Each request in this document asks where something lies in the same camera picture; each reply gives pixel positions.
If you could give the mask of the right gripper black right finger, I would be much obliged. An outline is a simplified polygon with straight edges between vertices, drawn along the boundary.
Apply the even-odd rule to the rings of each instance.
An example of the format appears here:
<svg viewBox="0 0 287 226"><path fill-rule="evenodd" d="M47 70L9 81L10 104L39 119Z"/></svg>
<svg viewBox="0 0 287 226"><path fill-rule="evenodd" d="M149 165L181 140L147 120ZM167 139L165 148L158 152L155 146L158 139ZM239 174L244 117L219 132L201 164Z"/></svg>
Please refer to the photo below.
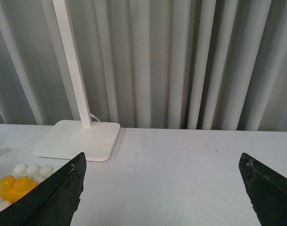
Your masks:
<svg viewBox="0 0 287 226"><path fill-rule="evenodd" d="M263 226L287 226L287 178L247 153L239 170L253 209Z"/></svg>

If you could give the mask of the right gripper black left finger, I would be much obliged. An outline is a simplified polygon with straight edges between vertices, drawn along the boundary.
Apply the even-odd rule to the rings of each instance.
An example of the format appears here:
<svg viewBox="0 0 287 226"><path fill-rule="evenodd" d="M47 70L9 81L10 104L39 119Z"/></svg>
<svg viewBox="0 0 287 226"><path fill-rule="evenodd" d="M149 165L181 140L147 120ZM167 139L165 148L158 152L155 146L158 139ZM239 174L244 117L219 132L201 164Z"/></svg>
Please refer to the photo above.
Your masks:
<svg viewBox="0 0 287 226"><path fill-rule="evenodd" d="M79 153L0 212L0 226L69 226L84 189L86 157Z"/></svg>

